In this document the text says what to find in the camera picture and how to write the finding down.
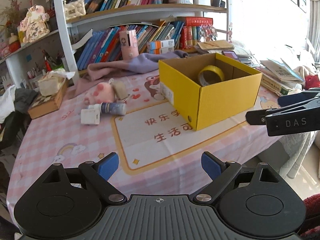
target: roll of tape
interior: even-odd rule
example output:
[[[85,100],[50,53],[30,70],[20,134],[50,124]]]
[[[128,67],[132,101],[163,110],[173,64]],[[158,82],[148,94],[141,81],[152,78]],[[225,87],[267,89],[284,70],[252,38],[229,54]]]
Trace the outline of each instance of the roll of tape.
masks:
[[[224,73],[217,66],[208,65],[204,67],[199,75],[198,80],[201,86],[209,86],[224,81]]]

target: smartphone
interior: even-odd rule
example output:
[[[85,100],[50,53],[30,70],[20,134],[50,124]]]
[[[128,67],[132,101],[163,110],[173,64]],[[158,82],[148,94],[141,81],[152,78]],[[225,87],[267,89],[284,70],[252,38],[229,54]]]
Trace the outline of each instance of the smartphone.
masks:
[[[237,61],[240,61],[237,54],[233,51],[233,50],[223,50],[222,54],[227,56],[227,57],[231,57]]]

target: yellow box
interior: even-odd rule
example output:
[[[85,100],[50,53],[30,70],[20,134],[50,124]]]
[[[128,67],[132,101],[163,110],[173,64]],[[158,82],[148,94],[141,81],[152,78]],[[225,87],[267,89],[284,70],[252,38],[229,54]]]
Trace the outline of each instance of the yellow box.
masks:
[[[219,67],[225,81],[201,87],[198,73],[207,65]],[[218,53],[160,60],[159,73],[162,93],[196,131],[253,107],[262,77]]]

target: heart illustration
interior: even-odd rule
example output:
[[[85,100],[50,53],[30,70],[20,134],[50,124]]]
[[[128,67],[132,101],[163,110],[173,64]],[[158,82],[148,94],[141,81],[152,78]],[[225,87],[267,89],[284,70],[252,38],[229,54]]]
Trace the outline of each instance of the heart illustration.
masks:
[[[139,97],[141,97],[141,95],[140,95],[140,94],[132,95],[132,98],[133,98],[133,99],[138,99]]]

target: blue gripper pad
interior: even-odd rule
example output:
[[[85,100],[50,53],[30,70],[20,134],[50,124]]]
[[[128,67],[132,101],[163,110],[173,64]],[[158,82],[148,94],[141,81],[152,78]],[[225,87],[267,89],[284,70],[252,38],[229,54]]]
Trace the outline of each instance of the blue gripper pad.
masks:
[[[293,94],[293,95],[287,95],[287,96],[283,96],[283,97],[279,97],[278,98],[278,104],[281,107],[284,106],[290,106],[296,103],[300,103],[306,100],[309,100],[310,98],[308,98],[304,93],[299,93],[299,94]]]
[[[201,166],[212,180],[216,179],[222,173],[220,165],[204,153],[201,156]]]
[[[106,181],[116,172],[119,167],[119,156],[116,153],[110,153],[101,161],[96,163],[96,171]]]

